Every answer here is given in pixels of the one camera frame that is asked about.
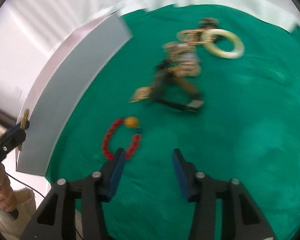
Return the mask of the person's left hand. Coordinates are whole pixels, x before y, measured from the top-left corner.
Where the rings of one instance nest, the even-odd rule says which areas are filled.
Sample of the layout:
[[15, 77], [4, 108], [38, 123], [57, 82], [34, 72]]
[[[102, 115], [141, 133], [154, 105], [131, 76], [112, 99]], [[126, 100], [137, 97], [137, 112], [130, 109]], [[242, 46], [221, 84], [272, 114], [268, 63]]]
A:
[[0, 164], [0, 209], [12, 212], [18, 205], [10, 180], [5, 172], [5, 167]]

